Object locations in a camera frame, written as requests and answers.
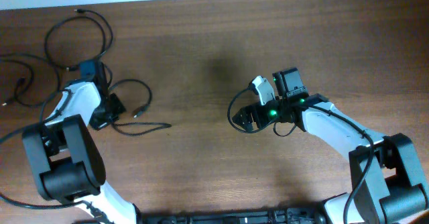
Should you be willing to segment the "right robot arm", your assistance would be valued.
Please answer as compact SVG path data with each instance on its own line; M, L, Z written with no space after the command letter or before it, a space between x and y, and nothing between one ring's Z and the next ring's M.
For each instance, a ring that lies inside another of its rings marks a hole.
M241 133L258 133L278 123L316 136L350 166L352 191L322 201L314 223L397 223L428 210L428 182L412 140L385 135L339 111L321 94L310 95L297 68L256 76L246 88L256 103L227 113Z

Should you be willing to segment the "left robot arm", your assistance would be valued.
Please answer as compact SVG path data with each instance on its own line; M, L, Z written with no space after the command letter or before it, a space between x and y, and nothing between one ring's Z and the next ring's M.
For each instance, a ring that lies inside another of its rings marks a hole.
M107 182L103 159L88 128L100 130L125 112L108 91L105 65L86 60L52 114L25 130L23 145L39 194L61 207L77 207L97 223L138 224L139 209Z

